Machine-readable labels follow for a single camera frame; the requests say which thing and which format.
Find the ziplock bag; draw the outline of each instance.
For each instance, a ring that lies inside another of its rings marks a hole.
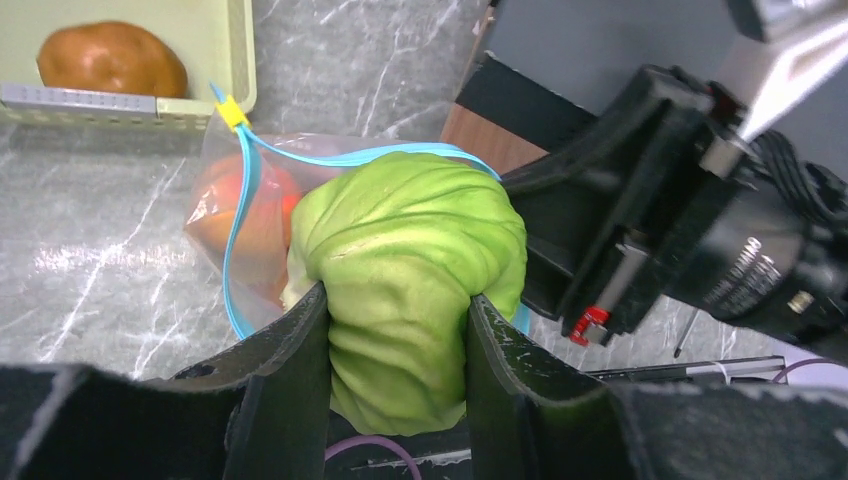
[[[280,295],[288,281],[291,213],[316,187],[382,155],[433,153],[498,174],[456,146],[335,135],[257,135],[232,97],[214,86],[218,109],[209,121],[184,231],[221,274],[227,315],[244,339],[280,318],[291,305]],[[529,331],[522,305],[513,325]]]

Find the clear plastic bag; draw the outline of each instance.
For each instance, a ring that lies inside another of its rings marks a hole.
[[[334,157],[376,147],[402,149],[401,145],[419,145],[307,133],[260,134],[258,137],[268,146],[287,154],[328,160],[326,165],[314,165],[267,148],[257,148],[260,157],[257,187],[230,252],[229,291],[225,286],[227,303],[233,304],[238,312],[234,315],[228,306],[230,320],[241,338],[280,318],[290,307],[282,304],[280,296],[288,280],[286,254],[290,245],[291,212],[309,191],[353,168],[349,166],[350,161],[340,161],[339,166],[335,166]],[[205,170],[195,182],[184,231],[193,246],[220,273],[223,273],[233,221],[239,203],[244,200],[241,196],[242,152],[239,137],[220,115],[213,115],[200,155]],[[475,164],[467,159],[454,159]],[[523,307],[519,317],[527,316]],[[520,319],[516,320],[519,320],[516,325],[526,332],[527,328],[519,325]]]

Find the green vegetable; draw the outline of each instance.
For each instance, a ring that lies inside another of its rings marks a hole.
[[[512,318],[525,243],[495,179],[436,155],[389,154],[306,195],[292,214],[283,301],[324,282],[333,410],[363,434],[456,425],[471,296]]]

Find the plastic bag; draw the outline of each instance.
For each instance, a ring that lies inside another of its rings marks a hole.
[[[443,156],[487,170],[497,178],[494,171],[473,156],[441,144],[306,133],[256,137],[255,141],[246,142],[244,135],[234,133],[219,113],[212,116],[200,155],[205,170],[195,182],[184,225],[192,245],[227,282],[224,293],[228,315],[242,339],[280,318],[291,307],[280,300],[288,279],[286,253],[291,240],[291,212],[312,189],[370,161],[381,150],[430,151],[428,145],[440,148],[436,151]],[[255,150],[245,150],[246,143]],[[242,188],[244,173],[249,170],[244,163],[246,152],[255,160],[253,165],[258,166],[248,173],[255,189],[247,193]],[[297,160],[298,156],[317,159],[322,165]],[[244,208],[246,203],[249,206],[232,239],[225,269],[233,223],[239,205]],[[529,311],[522,306],[514,324],[526,333],[528,322]]]

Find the gray marble surface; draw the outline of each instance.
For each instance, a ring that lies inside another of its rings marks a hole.
[[[435,140],[482,0],[256,0],[258,130]],[[169,376],[234,344],[220,283],[181,227],[200,136],[0,125],[0,362],[82,361]],[[585,369],[669,363],[688,307],[660,301],[634,337],[578,349]],[[769,353],[699,320],[681,360]]]

